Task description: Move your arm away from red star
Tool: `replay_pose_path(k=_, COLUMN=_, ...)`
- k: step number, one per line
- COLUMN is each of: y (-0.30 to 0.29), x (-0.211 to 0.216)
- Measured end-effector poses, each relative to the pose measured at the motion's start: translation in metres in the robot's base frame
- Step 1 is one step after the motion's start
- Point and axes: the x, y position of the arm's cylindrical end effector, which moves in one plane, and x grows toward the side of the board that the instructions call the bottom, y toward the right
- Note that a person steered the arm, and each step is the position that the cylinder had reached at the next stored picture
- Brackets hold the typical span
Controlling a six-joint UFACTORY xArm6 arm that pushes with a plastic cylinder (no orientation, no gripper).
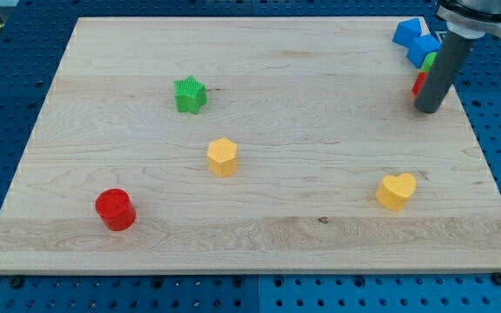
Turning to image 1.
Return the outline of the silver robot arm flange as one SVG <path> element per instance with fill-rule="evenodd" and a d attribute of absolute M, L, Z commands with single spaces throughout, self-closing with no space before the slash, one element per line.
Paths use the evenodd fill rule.
<path fill-rule="evenodd" d="M 501 38 L 501 0 L 437 0 L 437 16 L 465 38 Z"/>

